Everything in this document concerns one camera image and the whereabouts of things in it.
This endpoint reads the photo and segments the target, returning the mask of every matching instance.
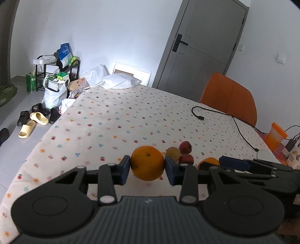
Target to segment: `gray door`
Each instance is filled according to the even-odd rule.
[[[19,0],[0,0],[0,85],[11,80],[11,35],[18,4]]]
[[[198,102],[210,76],[226,70],[245,14],[233,0],[190,0],[158,89]]]

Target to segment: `floor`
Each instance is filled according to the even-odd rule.
[[[24,110],[31,112],[31,107],[42,101],[44,93],[27,92],[25,77],[22,76],[12,78],[11,83],[18,88],[18,92],[11,101],[0,108],[0,129],[6,127],[10,133],[9,139],[0,147],[0,202],[20,166],[51,127],[50,124],[45,126],[37,124],[29,138],[18,137],[21,127],[17,127],[16,123],[20,112]]]

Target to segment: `light switch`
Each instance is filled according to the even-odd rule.
[[[284,64],[285,60],[286,60],[286,56],[285,56],[285,53],[282,51],[278,54],[277,62]]]
[[[238,46],[238,50],[239,50],[239,51],[243,51],[243,50],[244,50],[244,47],[245,47],[245,45],[243,45],[243,44],[239,44],[239,46]]]

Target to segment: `black shoe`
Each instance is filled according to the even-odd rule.
[[[0,146],[9,138],[9,131],[7,128],[0,130]]]
[[[59,108],[58,107],[52,108],[49,123],[54,124],[59,119],[60,116],[61,114],[59,113]]]
[[[24,124],[27,124],[27,120],[29,120],[29,112],[28,111],[22,111],[20,113],[20,117],[17,122],[17,126],[22,126]]]
[[[41,103],[38,103],[38,104],[32,106],[31,112],[32,113],[40,112],[44,116],[48,116],[50,114],[50,111],[48,109],[44,108],[44,106]]]

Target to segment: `shoe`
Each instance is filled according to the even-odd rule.
[[[0,146],[9,138],[9,131],[7,128],[0,130]]]
[[[30,120],[27,124],[24,124],[22,126],[22,129],[19,133],[19,137],[20,138],[29,137],[34,127],[35,127],[35,122],[33,120]]]
[[[60,116],[61,114],[59,113],[59,108],[58,107],[52,108],[49,123],[54,124],[59,119]]]
[[[44,106],[41,103],[38,103],[38,104],[32,106],[31,112],[32,113],[40,112],[44,116],[50,115],[50,111],[48,109],[44,108]]]
[[[24,124],[27,124],[27,121],[29,120],[29,112],[28,111],[22,111],[20,113],[20,117],[17,122],[17,126],[22,126]]]
[[[30,118],[41,125],[46,125],[49,123],[49,120],[40,112],[30,114]]]

